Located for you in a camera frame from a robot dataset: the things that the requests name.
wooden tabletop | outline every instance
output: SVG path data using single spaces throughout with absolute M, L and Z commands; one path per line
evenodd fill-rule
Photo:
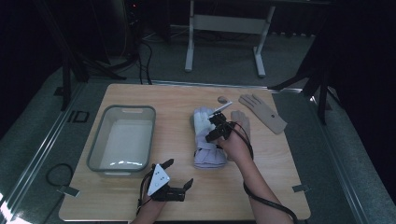
M 133 220 L 139 197 L 141 176 L 109 177 L 91 171 L 87 156 L 97 132 L 100 118 L 110 105 L 151 105 L 155 121 L 150 164 L 175 159 L 166 169 L 175 188 L 194 178 L 184 202 L 169 202 L 159 220 L 253 220 L 243 179 L 236 165 L 229 161 L 217 170 L 198 170 L 193 167 L 195 150 L 191 116 L 200 106 L 219 107 L 219 96 L 233 104 L 223 111 L 230 119 L 231 111 L 240 110 L 250 120 L 251 145 L 255 162 L 268 185 L 283 205 L 299 219 L 310 217 L 303 192 L 294 192 L 300 185 L 288 141 L 284 133 L 272 133 L 247 107 L 238 102 L 241 94 L 255 93 L 276 110 L 269 91 L 252 88 L 197 87 L 170 85 L 112 84 L 92 125 L 70 187 L 80 190 L 74 198 L 66 196 L 59 216 L 63 220 Z

black hand-mounted device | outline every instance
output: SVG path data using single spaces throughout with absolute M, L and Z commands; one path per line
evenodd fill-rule
M 169 175 L 164 169 L 168 168 L 174 163 L 174 159 L 164 162 L 163 164 L 152 164 L 151 171 L 149 171 L 142 180 L 140 185 L 140 198 L 137 204 L 137 212 L 140 208 L 148 203 L 150 200 L 158 202 L 183 202 L 186 196 L 186 191 L 191 188 L 193 179 L 189 180 L 183 188 L 171 188 L 168 185 L 170 180 Z M 150 199 L 143 203 L 144 188 L 147 183 L 147 194 Z
M 209 121 L 210 123 L 214 124 L 216 128 L 205 137 L 206 142 L 211 142 L 222 136 L 224 139 L 227 139 L 230 136 L 233 127 L 235 126 L 235 122 L 227 122 L 227 119 L 220 111 L 215 112 L 213 116 L 209 118 Z

gray carpet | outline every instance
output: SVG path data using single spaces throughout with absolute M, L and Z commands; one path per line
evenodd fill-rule
M 200 35 L 195 44 L 191 73 L 184 72 L 186 36 L 178 35 L 173 38 L 171 44 L 163 43 L 161 40 L 157 42 L 159 39 L 153 38 L 155 36 L 147 38 L 153 51 L 148 68 L 154 84 L 172 81 L 233 86 L 275 85 L 295 75 L 313 41 L 312 37 L 304 36 L 268 36 L 262 53 L 267 77 L 259 78 L 251 49 L 257 43 L 255 36 L 248 36 L 240 41 L 213 42 L 210 41 L 210 35 Z M 143 63 L 147 62 L 149 49 L 146 46 L 141 47 L 141 54 Z M 122 70 L 119 74 L 128 77 L 125 81 L 92 77 L 89 83 L 74 83 L 74 90 L 79 91 L 79 95 L 69 110 L 62 113 L 59 112 L 62 99 L 53 96 L 56 87 L 61 85 L 61 71 L 58 71 L 48 79 L 20 119 L 2 139 L 0 193 L 6 197 L 18 182 L 32 156 L 40 149 L 40 145 L 48 142 L 45 137 L 51 133 L 51 125 L 60 114 L 66 118 L 30 188 L 22 195 L 18 204 L 15 204 L 13 212 L 17 218 L 30 223 L 63 223 L 57 215 L 61 194 L 46 181 L 46 174 L 51 167 L 59 163 L 65 162 L 72 167 L 77 165 L 108 84 L 139 82 L 136 65 Z M 301 88 L 303 85 L 304 81 L 292 87 Z M 328 127 L 323 127 L 315 116 L 315 105 L 309 103 L 301 94 L 282 91 L 273 95 L 279 114 L 289 123 L 285 134 L 300 178 L 303 184 L 311 188 L 306 193 L 312 212 L 307 222 L 392 223 L 396 220 L 394 204 L 389 203 L 389 196 L 373 172 L 371 163 L 367 161 L 359 137 L 342 108 L 330 99 L 332 111 L 326 112 Z M 73 116 L 78 111 L 90 114 L 87 122 L 73 122 Z M 342 185 L 344 180 L 339 175 L 340 169 L 337 168 L 338 160 L 334 159 L 334 149 L 340 150 L 337 155 L 341 154 L 342 164 L 349 164 L 345 169 L 342 167 L 341 173 L 347 173 L 351 185 L 354 186 L 352 192 L 358 194 L 359 202 L 363 205 L 363 221 L 356 220 L 360 213 L 357 214 L 356 206 L 351 206 L 348 201 L 346 192 L 350 191 L 346 191 Z M 63 168 L 56 169 L 52 178 L 54 181 L 62 182 L 69 178 L 69 173 Z M 369 192 L 371 188 L 375 188 L 375 192 Z

small round object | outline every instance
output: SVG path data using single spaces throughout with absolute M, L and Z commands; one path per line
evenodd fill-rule
M 222 105 L 225 105 L 228 103 L 228 99 L 225 96 L 219 96 L 218 102 L 221 103 Z

person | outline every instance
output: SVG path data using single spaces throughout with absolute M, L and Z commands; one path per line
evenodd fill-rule
M 236 133 L 240 132 L 245 135 L 240 128 L 240 125 L 235 125 L 234 131 L 230 134 L 227 140 L 218 139 L 218 145 L 224 149 L 228 157 L 236 163 L 245 181 L 246 186 L 256 196 L 264 198 L 274 203 L 280 203 L 273 191 L 267 185 L 265 179 L 262 177 L 256 163 L 250 156 L 248 146 Z M 256 223 L 259 224 L 291 224 L 292 219 L 288 214 L 271 206 L 257 202 L 249 198 L 250 206 Z M 160 215 L 166 202 L 154 202 L 142 206 L 133 224 L 152 224 Z

